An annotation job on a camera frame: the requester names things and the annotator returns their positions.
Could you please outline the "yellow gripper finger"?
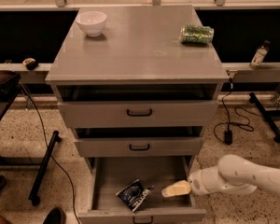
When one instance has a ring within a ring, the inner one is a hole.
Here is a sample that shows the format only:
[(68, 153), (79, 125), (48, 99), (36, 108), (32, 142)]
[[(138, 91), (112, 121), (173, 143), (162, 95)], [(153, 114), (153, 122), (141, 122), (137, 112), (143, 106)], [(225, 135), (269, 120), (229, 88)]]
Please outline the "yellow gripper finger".
[(174, 197), (176, 196), (175, 189), (172, 187), (167, 187), (161, 191), (161, 194), (164, 198)]
[(189, 194), (190, 191), (191, 191), (191, 186), (187, 180), (181, 180), (181, 181), (175, 182), (170, 187), (170, 193), (172, 195), (186, 195), (186, 194)]

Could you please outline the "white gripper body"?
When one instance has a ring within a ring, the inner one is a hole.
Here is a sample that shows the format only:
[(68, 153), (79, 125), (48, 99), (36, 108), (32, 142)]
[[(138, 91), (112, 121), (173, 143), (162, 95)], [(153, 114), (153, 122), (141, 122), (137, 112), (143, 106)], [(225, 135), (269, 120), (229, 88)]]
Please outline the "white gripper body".
[(188, 177), (191, 191), (195, 195), (206, 195), (216, 192), (247, 195), (254, 192), (257, 187), (239, 181), (228, 181), (218, 171), (216, 166), (197, 170)]

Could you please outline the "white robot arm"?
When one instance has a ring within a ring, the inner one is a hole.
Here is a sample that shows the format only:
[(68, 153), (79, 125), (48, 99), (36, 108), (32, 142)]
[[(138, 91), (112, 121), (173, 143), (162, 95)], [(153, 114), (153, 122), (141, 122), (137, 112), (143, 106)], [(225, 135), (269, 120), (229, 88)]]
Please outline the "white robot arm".
[(255, 164), (237, 155), (221, 157), (217, 165), (191, 173), (187, 180), (164, 188), (165, 198), (216, 192), (247, 195), (262, 189), (280, 197), (280, 169)]

